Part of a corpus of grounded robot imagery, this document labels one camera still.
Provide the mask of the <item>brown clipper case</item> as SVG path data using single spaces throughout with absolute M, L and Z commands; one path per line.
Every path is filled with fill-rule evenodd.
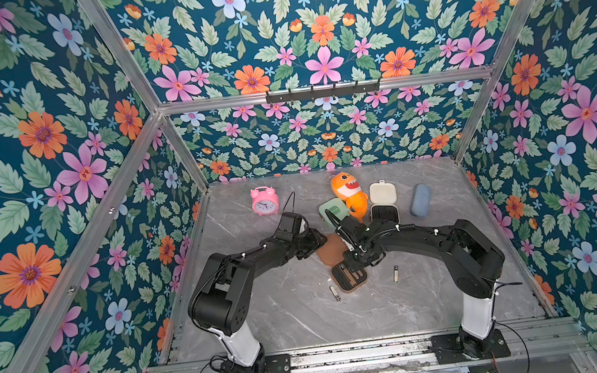
M 316 255 L 329 268 L 331 278 L 339 289 L 344 293 L 351 293 L 367 283 L 367 272 L 363 270 L 352 272 L 348 268 L 344 257 L 348 250 L 345 242 L 335 234 L 330 234 L 326 238 L 327 242 L 316 251 Z

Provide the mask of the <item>green clipper case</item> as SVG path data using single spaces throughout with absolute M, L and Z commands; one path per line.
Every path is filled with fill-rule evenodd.
M 349 208 L 347 208 L 346 203 L 344 203 L 339 198 L 330 199 L 328 202 L 325 202 L 319 206 L 319 213 L 322 217 L 323 221 L 325 222 L 328 227 L 334 228 L 335 225 L 333 224 L 332 220 L 329 218 L 327 213 L 331 213 L 335 216 L 338 220 L 343 220 L 347 216 L 351 215 Z

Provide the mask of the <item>cream clipper case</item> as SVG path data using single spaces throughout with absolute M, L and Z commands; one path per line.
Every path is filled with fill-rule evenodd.
M 385 180 L 379 180 L 369 187 L 370 219 L 390 221 L 393 224 L 400 223 L 399 208 L 396 205 L 398 200 L 396 186 Z

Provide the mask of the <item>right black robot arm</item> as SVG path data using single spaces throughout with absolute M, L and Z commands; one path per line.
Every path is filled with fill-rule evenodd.
M 382 219 L 366 224 L 354 217 L 331 216 L 331 222 L 346 244 L 343 258 L 352 272 L 379 265 L 393 251 L 442 261 L 463 301 L 458 347 L 451 351 L 480 359 L 492 348 L 496 285 L 506 257 L 471 221 L 424 227 Z

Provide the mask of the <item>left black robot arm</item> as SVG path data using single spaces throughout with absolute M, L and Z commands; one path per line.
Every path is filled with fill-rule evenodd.
M 188 306 L 199 330 L 218 338 L 227 354 L 227 373 L 266 373 L 265 348 L 247 324 L 254 281 L 293 258 L 306 259 L 327 243 L 318 230 L 266 238 L 259 246 L 233 255 L 213 253 L 207 259 Z

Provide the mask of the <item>silver small nail clipper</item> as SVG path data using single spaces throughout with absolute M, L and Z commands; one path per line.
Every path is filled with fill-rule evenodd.
M 400 272 L 399 272 L 399 266 L 395 265 L 394 269 L 393 269 L 393 282 L 394 283 L 398 283 L 399 282 L 399 274 L 400 274 Z

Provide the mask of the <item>pink alarm clock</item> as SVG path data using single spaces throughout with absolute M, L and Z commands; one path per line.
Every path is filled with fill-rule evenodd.
M 260 186 L 249 193 L 252 210 L 259 216 L 271 216 L 279 211 L 279 196 L 274 187 Z

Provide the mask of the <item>orange shark plush toy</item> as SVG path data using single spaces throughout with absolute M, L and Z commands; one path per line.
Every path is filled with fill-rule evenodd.
M 334 195 L 343 201 L 349 214 L 362 222 L 369 209 L 369 196 L 363 192 L 358 180 L 353 175 L 340 172 L 330 183 Z

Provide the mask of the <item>blue closed case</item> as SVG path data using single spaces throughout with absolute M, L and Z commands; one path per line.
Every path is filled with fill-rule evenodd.
M 431 205 L 431 195 L 431 187 L 427 184 L 421 183 L 417 184 L 414 187 L 412 202 L 410 206 L 410 213 L 414 215 L 414 217 L 427 217 Z

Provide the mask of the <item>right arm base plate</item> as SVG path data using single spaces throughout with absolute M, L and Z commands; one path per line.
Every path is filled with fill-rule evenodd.
M 499 329 L 493 329 L 484 340 L 464 331 L 433 336 L 428 349 L 436 355 L 440 365 L 511 356 L 510 348 Z

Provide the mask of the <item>black wall hook rail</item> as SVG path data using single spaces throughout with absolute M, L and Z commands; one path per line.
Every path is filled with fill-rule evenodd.
M 380 80 L 338 83 L 319 87 L 312 85 L 309 88 L 267 92 L 264 99 L 267 104 L 305 102 L 320 98 L 348 97 L 356 94 L 373 93 L 379 91 L 380 87 Z

